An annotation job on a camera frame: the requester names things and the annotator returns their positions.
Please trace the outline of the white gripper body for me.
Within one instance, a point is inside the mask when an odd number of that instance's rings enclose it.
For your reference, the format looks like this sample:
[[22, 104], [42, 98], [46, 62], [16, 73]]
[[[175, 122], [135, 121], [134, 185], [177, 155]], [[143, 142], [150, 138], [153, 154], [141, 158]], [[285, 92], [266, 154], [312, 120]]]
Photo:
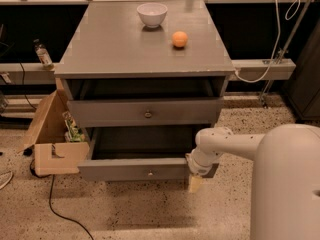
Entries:
[[198, 148], [186, 154], [189, 171], [194, 176], [213, 177], [219, 166], [221, 153], [204, 153]]

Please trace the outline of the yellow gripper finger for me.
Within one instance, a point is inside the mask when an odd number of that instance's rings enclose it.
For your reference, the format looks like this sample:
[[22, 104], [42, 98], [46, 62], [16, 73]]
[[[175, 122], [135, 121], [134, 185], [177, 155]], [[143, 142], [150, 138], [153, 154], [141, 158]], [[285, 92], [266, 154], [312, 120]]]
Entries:
[[203, 178], [201, 176], [190, 175], [188, 180], [188, 191], [190, 193], [196, 193], [202, 184], [202, 180]]

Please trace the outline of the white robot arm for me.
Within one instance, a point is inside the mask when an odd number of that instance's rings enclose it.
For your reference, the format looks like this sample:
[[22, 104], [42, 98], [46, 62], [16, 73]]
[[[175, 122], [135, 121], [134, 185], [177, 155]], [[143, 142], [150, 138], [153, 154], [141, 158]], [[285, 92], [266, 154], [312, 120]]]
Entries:
[[250, 240], [320, 240], [320, 128], [286, 124], [266, 134], [206, 128], [186, 155], [189, 190], [224, 153], [253, 162]]

